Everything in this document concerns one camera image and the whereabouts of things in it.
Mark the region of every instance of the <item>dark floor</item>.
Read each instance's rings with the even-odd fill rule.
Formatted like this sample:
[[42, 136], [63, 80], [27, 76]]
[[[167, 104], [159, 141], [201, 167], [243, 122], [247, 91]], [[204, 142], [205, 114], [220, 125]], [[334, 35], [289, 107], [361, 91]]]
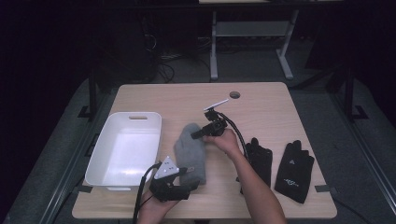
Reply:
[[[272, 41], [274, 40], [259, 40], [260, 49], [237, 48], [238, 51], [233, 53], [220, 52], [217, 82], [278, 81], [293, 86], [319, 72], [304, 68], [312, 42], [297, 39], [292, 41], [288, 51], [288, 60], [295, 78], [286, 80], [276, 58], [275, 48], [278, 43]], [[208, 82], [208, 62], [209, 53], [206, 51], [199, 54], [198, 58], [183, 57], [165, 63], [175, 71], [170, 83]], [[157, 75], [151, 83], [169, 81], [170, 71], [167, 77]], [[389, 184], [396, 186], [396, 166], [393, 165], [393, 159], [396, 158], [396, 131], [375, 105], [371, 93], [358, 80], [355, 82], [354, 105], [360, 105], [368, 119], [349, 122], [338, 104], [343, 100], [343, 90], [336, 94], [329, 94], [325, 90], [329, 77], [304, 90], [290, 91], [290, 94], [324, 178], [332, 188], [338, 215], [330, 220], [293, 219], [289, 223], [396, 223], [395, 211], [389, 206], [364, 151], [365, 147], [370, 148]], [[89, 157], [85, 157], [84, 153], [90, 149], [91, 139], [103, 127], [116, 93], [117, 87], [106, 93], [98, 92], [98, 114], [93, 121], [88, 122], [88, 119], [78, 118], [80, 109], [89, 104], [88, 81], [81, 83], [5, 223], [132, 223], [132, 220], [125, 219], [75, 219], [71, 210], [77, 194], [67, 194], [85, 174]], [[65, 190], [64, 195], [58, 197], [57, 190]], [[64, 202], [53, 203], [52, 200], [57, 197]]]

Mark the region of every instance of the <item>person's left hand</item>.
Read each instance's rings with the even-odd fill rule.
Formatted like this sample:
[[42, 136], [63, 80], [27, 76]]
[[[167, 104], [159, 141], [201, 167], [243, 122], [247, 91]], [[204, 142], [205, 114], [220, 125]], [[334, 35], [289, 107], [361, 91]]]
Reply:
[[154, 224], [160, 223], [166, 213], [180, 201], [168, 201], [162, 203], [153, 196], [150, 190], [148, 190], [142, 195], [141, 202], [145, 203], [140, 207], [137, 223]]

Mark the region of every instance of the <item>forearm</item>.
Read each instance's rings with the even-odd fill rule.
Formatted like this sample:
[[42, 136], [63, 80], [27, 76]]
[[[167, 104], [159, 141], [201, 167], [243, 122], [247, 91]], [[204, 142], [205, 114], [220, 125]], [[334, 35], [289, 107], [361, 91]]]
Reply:
[[254, 172], [242, 154], [230, 155], [247, 202], [247, 209], [255, 223], [286, 223], [279, 200]]

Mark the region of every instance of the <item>gray cloth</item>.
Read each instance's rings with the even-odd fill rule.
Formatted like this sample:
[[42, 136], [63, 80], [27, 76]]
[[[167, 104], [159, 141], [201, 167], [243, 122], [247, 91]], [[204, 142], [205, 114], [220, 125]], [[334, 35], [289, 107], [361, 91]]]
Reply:
[[191, 134], [199, 130], [201, 130], [201, 128], [196, 123], [186, 125], [175, 143], [174, 150], [177, 167], [194, 168], [194, 171], [186, 173], [180, 177], [181, 186], [189, 185], [196, 180], [200, 181], [200, 185], [204, 185], [206, 183], [205, 143], [202, 138], [191, 138]]

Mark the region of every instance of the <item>hand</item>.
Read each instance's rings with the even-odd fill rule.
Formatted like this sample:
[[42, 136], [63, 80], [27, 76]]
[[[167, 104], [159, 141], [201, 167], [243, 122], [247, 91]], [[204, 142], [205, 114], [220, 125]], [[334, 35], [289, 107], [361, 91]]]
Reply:
[[204, 142], [215, 144], [230, 159], [234, 156], [243, 155], [239, 149], [236, 135], [231, 129], [225, 129], [222, 136], [204, 136], [203, 140]]
[[150, 190], [148, 190], [142, 195], [141, 202], [145, 203], [140, 207], [137, 223], [157, 224], [160, 223], [166, 213], [168, 213], [169, 210], [171, 210], [180, 201], [168, 201], [162, 203], [153, 196]]

